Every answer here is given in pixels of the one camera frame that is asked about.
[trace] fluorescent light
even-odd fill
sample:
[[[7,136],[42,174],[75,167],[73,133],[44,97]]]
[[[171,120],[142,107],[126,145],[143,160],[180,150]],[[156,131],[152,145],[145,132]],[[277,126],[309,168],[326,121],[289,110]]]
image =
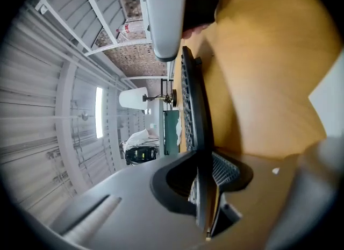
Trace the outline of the fluorescent light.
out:
[[[97,88],[97,91],[96,91],[96,116],[95,116],[97,138],[103,137],[102,99],[103,99],[103,89]]]

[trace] wooden desk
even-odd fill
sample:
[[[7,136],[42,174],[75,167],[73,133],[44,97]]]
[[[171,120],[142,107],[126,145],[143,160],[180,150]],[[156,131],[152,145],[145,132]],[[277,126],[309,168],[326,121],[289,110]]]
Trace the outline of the wooden desk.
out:
[[[326,136],[308,96],[342,42],[319,0],[221,0],[216,23],[183,45],[203,61],[215,146],[282,159]]]

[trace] plastic bottle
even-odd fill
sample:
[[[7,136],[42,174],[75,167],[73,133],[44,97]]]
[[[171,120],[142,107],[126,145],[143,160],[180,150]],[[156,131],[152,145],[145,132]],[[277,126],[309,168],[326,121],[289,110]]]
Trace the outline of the plastic bottle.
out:
[[[143,31],[143,30],[145,30],[144,21],[138,20],[135,22],[130,22],[130,23],[126,23],[124,25],[121,25],[117,29],[117,32],[120,32],[122,34],[128,34],[130,32],[138,32],[138,31]]]

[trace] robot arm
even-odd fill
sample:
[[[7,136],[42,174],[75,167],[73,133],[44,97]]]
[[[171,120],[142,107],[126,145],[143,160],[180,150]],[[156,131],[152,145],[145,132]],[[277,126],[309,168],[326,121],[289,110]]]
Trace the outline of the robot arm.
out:
[[[163,62],[178,54],[182,32],[215,21],[218,0],[146,0],[155,56]]]

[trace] white lampshade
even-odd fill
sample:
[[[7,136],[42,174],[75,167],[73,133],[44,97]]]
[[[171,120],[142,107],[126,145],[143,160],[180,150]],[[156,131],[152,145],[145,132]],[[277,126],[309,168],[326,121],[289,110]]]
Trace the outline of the white lampshade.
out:
[[[143,95],[148,96],[147,88],[124,90],[119,94],[119,104],[124,108],[145,110],[148,101],[142,101]]]

